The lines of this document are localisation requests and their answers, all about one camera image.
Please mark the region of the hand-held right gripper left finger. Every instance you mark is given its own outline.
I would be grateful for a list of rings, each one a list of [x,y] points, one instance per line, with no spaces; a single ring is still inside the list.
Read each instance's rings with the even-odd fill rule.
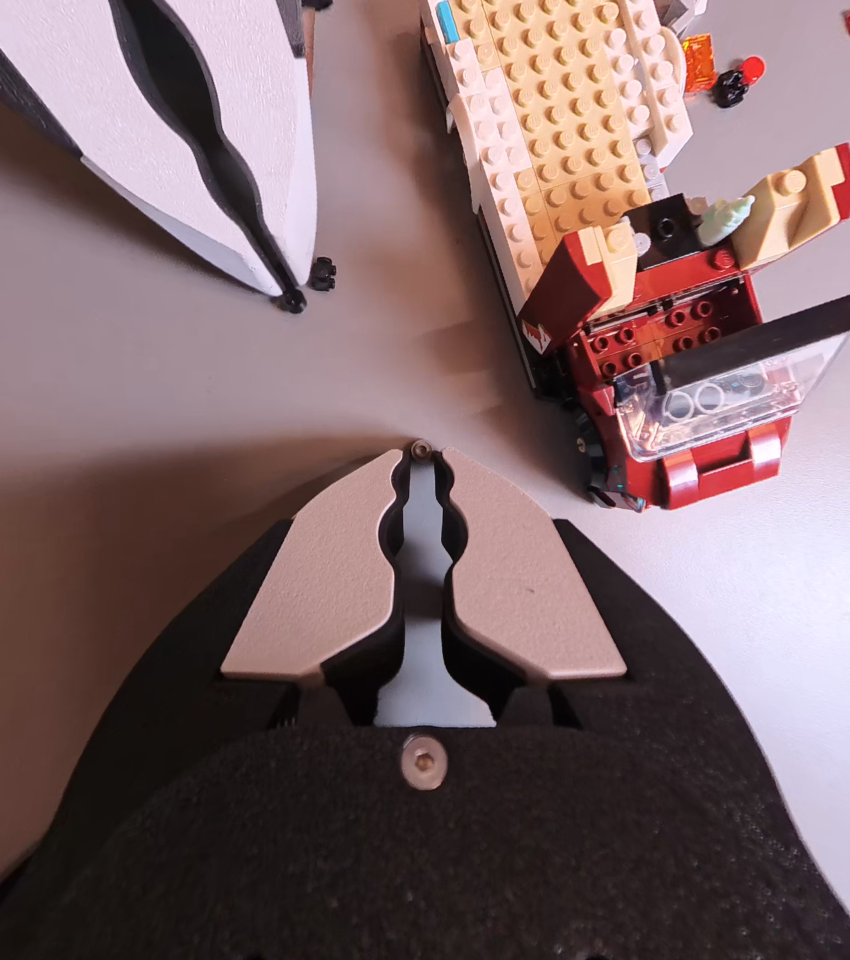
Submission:
[[[395,506],[389,450],[299,510],[240,625],[221,672],[228,678],[323,682],[322,665],[385,624],[395,574],[380,528]]]

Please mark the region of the toy brick camper van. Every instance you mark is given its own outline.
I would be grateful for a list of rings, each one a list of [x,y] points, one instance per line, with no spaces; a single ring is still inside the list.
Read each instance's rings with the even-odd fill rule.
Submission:
[[[682,44],[654,2],[421,2],[422,47],[535,395],[590,498],[678,509],[779,473],[850,294],[762,317],[755,270],[850,218],[850,145],[764,177],[723,242],[637,271],[628,211],[675,195]]]

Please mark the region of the transparent orange brick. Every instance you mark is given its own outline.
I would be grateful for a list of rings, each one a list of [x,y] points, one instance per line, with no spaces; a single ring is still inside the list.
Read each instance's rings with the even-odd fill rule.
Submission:
[[[682,40],[685,55],[685,96],[709,91],[718,80],[714,46],[710,33],[686,36]]]

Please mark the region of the mint green cylinder brick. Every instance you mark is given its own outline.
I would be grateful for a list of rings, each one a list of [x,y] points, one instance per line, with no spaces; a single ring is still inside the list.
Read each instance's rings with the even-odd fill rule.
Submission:
[[[701,245],[709,248],[727,239],[749,216],[755,197],[746,195],[732,200],[719,199],[703,214],[696,228]]]

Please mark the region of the grey desk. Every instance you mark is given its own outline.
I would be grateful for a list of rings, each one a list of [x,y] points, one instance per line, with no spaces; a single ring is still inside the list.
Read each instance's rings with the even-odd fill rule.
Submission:
[[[731,198],[850,142],[850,2],[710,2],[743,104],[689,103],[671,190]],[[850,339],[779,477],[687,510],[577,495],[528,391],[414,2],[316,22],[318,249],[299,318],[207,270],[0,103],[0,879],[167,622],[275,520],[403,442],[453,447],[567,518],[700,645],[850,909]],[[850,292],[850,221],[755,279],[767,318]]]

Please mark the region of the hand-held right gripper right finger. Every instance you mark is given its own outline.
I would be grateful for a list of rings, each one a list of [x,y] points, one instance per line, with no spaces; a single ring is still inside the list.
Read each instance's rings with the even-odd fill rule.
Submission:
[[[466,638],[536,685],[623,676],[623,657],[548,513],[458,450],[443,458],[466,529],[452,567]]]

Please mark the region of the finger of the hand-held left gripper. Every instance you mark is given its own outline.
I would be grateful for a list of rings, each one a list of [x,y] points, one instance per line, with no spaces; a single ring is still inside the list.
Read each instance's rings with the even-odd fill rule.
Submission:
[[[0,2],[0,51],[100,179],[218,270],[279,298],[155,84],[175,45],[154,4]]]
[[[317,197],[302,6],[155,2],[170,31],[156,80],[221,210],[280,292],[309,279]]]

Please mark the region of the black square tile brick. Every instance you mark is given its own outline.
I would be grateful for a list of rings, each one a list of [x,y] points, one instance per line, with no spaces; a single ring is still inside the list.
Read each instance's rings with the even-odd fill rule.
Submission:
[[[627,219],[632,228],[651,238],[650,252],[637,258],[638,272],[704,251],[696,234],[695,215],[684,194],[636,207],[628,211]]]

